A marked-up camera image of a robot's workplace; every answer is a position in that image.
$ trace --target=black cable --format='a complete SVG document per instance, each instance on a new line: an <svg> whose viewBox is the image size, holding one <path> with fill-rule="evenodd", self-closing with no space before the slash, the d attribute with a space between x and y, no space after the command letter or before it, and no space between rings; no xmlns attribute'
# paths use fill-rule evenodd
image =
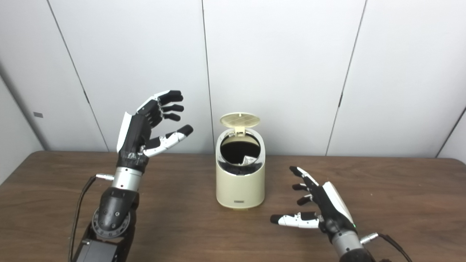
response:
<svg viewBox="0 0 466 262"><path fill-rule="evenodd" d="M78 204L76 206L76 212L75 212L75 219L73 222L73 227L71 229L71 237L69 239L68 262L73 261L73 245L75 243L76 227L78 226L79 210L81 209L81 202L82 202L82 199L84 198L84 194L87 192L87 190L90 188L90 186L95 180L96 180L96 176L92 176L89 178L86 185L84 185L84 187L82 188L81 195L79 196L79 199L78 199Z"/></svg>
<svg viewBox="0 0 466 262"><path fill-rule="evenodd" d="M398 245L398 243L393 240L389 235L387 234L378 234L381 238L385 239L388 243L390 243L392 246L394 246L405 258L408 262L412 262L411 258L406 254L406 252L403 250L403 248Z"/></svg>

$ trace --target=trash can lid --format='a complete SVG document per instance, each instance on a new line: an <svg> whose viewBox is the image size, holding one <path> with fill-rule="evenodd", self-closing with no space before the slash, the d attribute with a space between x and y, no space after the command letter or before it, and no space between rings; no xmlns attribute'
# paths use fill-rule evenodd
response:
<svg viewBox="0 0 466 262"><path fill-rule="evenodd" d="M253 127L259 124L260 119L250 113L236 112L223 115L220 118L220 123L226 127Z"/></svg>

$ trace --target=open lid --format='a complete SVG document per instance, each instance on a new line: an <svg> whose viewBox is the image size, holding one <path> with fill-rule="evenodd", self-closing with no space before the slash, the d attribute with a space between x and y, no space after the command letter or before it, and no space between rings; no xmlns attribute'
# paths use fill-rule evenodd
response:
<svg viewBox="0 0 466 262"><path fill-rule="evenodd" d="M244 112L230 113L220 118L222 125L234 128L236 135L240 137L245 135L246 127L256 126L259 122L260 119L257 116Z"/></svg>

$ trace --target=trash can opening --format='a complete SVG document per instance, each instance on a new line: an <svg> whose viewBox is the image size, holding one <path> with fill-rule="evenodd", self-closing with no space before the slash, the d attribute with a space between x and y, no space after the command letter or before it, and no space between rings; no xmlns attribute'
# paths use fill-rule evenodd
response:
<svg viewBox="0 0 466 262"><path fill-rule="evenodd" d="M260 144L251 135L226 137L220 145L220 154L233 165L249 165L260 155Z"/></svg>

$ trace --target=black fingertip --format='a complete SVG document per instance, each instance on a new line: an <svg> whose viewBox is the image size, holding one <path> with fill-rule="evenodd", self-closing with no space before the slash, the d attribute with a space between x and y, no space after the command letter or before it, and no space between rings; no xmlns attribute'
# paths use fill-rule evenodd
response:
<svg viewBox="0 0 466 262"><path fill-rule="evenodd" d="M298 170L297 166L290 166L290 170L295 174L295 176L301 177L302 173Z"/></svg>
<svg viewBox="0 0 466 262"><path fill-rule="evenodd" d="M164 114L164 118L168 118L168 119L171 119L171 120L173 120L173 121L179 121L179 120L181 120L181 117L180 117L179 115L173 114L173 113L171 113L171 114Z"/></svg>
<svg viewBox="0 0 466 262"><path fill-rule="evenodd" d="M302 206L302 205L309 203L310 201L311 200L309 199L309 197L301 197L300 199L298 199L298 201L296 201L296 204L298 204L299 206Z"/></svg>
<svg viewBox="0 0 466 262"><path fill-rule="evenodd" d="M185 110L185 107L179 104L174 104L170 106L163 106L162 110L164 112L169 112L169 111L183 112Z"/></svg>
<svg viewBox="0 0 466 262"><path fill-rule="evenodd" d="M158 97L162 105L166 105L172 102L181 102L183 101L183 96L179 90L170 90L168 93Z"/></svg>
<svg viewBox="0 0 466 262"><path fill-rule="evenodd" d="M305 188L301 186L300 184L294 184L291 186L293 190L304 190Z"/></svg>
<svg viewBox="0 0 466 262"><path fill-rule="evenodd" d="M158 138L152 138L151 140L149 140L149 141L146 143L146 149L159 147L160 144L161 144L161 143L160 143L160 137L158 137Z"/></svg>
<svg viewBox="0 0 466 262"><path fill-rule="evenodd" d="M283 215L271 215L270 216L270 222L274 223L274 224L278 224L278 221L280 220L280 218L282 218Z"/></svg>
<svg viewBox="0 0 466 262"><path fill-rule="evenodd" d="M192 128L192 126L188 124L177 130L177 132L182 133L185 136L191 135L193 131L194 129Z"/></svg>

